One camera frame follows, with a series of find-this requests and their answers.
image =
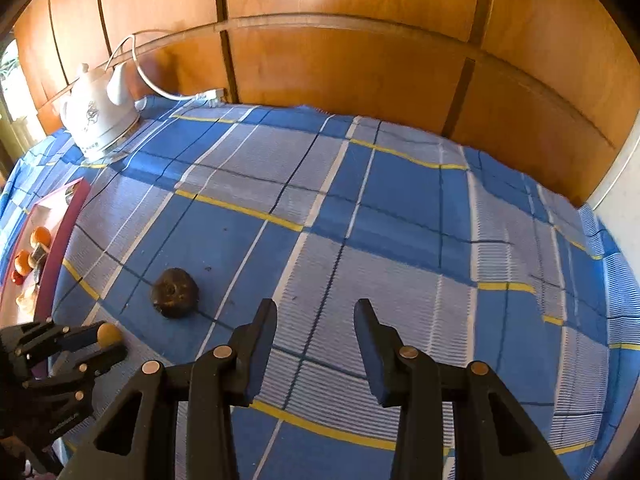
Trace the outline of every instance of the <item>white electric kettle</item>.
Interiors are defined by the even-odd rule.
[[[71,95],[60,107],[60,119],[87,160],[104,157],[121,137],[132,130],[139,117],[124,82],[124,63],[113,75],[101,68],[78,69]]]

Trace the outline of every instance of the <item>kettle base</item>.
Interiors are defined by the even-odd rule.
[[[140,122],[140,115],[136,114],[133,122],[127,126],[124,131],[115,137],[113,140],[110,140],[107,144],[100,146],[99,148],[94,144],[94,148],[90,150],[82,150],[82,154],[84,155],[84,160],[86,162],[95,162],[96,160],[100,160],[101,158],[105,158],[109,155],[115,148],[126,142],[129,137],[138,129],[138,125]]]

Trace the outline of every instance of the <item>table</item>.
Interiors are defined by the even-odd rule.
[[[98,379],[97,416],[144,361],[194,360],[271,297],[278,330],[262,391],[232,414],[241,478],[388,478],[399,412],[380,408],[364,377],[352,315],[366,297],[437,361],[492,366],[572,478],[604,455],[640,369],[629,317],[638,286],[588,206],[442,137],[308,107],[149,98],[113,158],[84,162],[60,130],[0,198],[4,268],[38,197],[92,183],[53,316],[124,330],[129,358]],[[200,289],[185,319],[165,319],[149,299],[169,267]],[[448,404],[444,419],[453,478]]]

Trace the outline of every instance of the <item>white power cord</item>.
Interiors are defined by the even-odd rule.
[[[161,88],[158,88],[151,81],[151,79],[149,79],[146,76],[146,74],[142,70],[142,67],[140,66],[140,63],[138,62],[138,56],[136,56],[136,35],[135,35],[135,33],[129,34],[128,36],[125,36],[123,38],[123,40],[118,44],[118,46],[113,50],[113,54],[111,54],[111,57],[109,58],[109,60],[107,62],[107,65],[104,67],[104,71],[105,72],[109,68],[109,65],[111,64],[111,61],[113,60],[113,57],[118,53],[120,48],[125,44],[125,42],[127,40],[131,40],[131,57],[133,58],[133,63],[136,65],[136,69],[138,70],[138,73],[140,74],[140,77],[142,78],[142,81],[144,81],[149,86],[149,88],[151,88],[157,94],[161,95],[162,97],[166,97],[167,99],[171,99],[173,101],[189,101],[191,99],[206,99],[207,101],[218,101],[222,97],[222,91],[220,91],[220,90],[208,90],[208,91],[203,92],[201,94],[195,94],[195,95],[174,95],[174,94],[169,94],[169,92],[165,92]]]

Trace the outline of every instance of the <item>fruit tray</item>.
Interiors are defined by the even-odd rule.
[[[0,328],[33,320],[44,320],[51,315],[53,297],[60,275],[60,267],[66,246],[71,237],[76,219],[89,190],[90,184],[79,178],[38,200],[22,226],[20,235],[7,265],[4,285],[0,294]],[[15,257],[22,250],[31,252],[31,233],[38,226],[46,227],[51,234],[49,254],[42,269],[34,308],[25,310],[16,303],[16,298],[35,284],[34,272],[24,277],[20,285],[12,282]]]

